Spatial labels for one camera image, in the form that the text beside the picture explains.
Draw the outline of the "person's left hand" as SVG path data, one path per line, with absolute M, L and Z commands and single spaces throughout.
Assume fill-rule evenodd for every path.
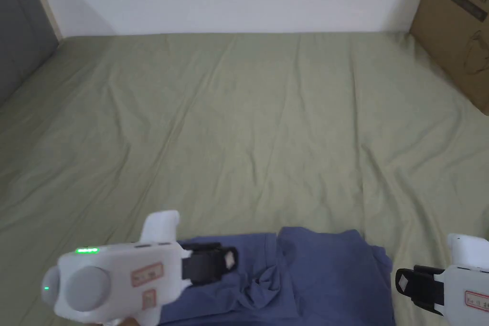
M 116 319 L 104 325 L 105 326 L 140 326 L 139 322 L 133 317 L 128 317 L 125 319 Z

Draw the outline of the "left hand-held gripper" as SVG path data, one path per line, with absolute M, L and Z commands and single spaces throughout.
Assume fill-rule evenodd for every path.
M 161 308 L 178 300 L 191 281 L 183 260 L 192 252 L 192 284 L 207 285 L 237 269 L 236 247 L 219 242 L 178 243 L 177 210 L 151 213 L 140 239 L 77 248 L 62 254 L 42 280 L 42 300 L 67 320 L 120 325 L 128 318 L 156 326 Z

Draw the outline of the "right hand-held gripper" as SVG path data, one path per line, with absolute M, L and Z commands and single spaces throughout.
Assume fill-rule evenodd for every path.
M 450 233 L 451 265 L 440 268 L 415 265 L 395 273 L 396 290 L 412 303 L 445 320 L 488 320 L 489 242 Z

